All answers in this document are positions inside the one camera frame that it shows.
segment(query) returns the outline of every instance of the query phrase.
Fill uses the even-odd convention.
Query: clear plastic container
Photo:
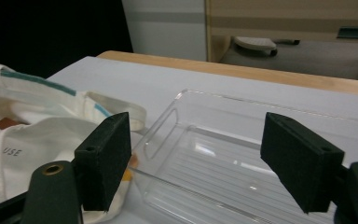
[[[135,147],[144,202],[185,223],[333,223],[304,214],[260,159],[267,112],[296,119],[358,161],[358,120],[182,91]]]

